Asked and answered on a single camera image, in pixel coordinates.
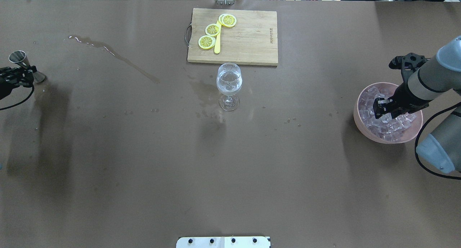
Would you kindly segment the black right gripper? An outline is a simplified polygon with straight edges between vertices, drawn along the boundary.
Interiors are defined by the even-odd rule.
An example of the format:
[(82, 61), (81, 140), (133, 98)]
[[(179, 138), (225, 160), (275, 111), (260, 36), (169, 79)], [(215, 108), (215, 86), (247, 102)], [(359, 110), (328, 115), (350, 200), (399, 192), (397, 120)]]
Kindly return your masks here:
[(386, 114), (394, 116), (405, 113), (415, 113), (429, 106), (429, 101), (416, 97), (410, 92), (406, 83), (400, 84), (390, 98), (375, 98), (373, 102), (373, 112), (375, 119), (380, 119)]

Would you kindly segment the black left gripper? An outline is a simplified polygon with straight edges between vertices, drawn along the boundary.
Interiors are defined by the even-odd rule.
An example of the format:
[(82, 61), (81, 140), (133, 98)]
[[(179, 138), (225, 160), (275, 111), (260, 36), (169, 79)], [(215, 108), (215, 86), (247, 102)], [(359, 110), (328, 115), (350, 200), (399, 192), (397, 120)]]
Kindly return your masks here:
[(36, 66), (23, 67), (2, 67), (0, 69), (0, 85), (7, 88), (32, 88), (33, 74), (37, 72)]

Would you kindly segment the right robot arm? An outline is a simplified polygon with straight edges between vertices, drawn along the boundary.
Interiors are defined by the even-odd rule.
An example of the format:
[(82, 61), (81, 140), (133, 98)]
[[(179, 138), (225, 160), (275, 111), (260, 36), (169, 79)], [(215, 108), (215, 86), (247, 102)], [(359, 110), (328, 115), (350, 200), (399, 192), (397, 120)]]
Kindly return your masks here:
[[(431, 101), (450, 90), (461, 90), (461, 41), (452, 39), (431, 57), (408, 53), (390, 61), (390, 69), (400, 70), (402, 84), (389, 98), (376, 98), (373, 111), (378, 119), (385, 114), (396, 118), (427, 108)], [(416, 135), (414, 153), (417, 163), (432, 175), (451, 176), (460, 171), (460, 103), (431, 116)]]

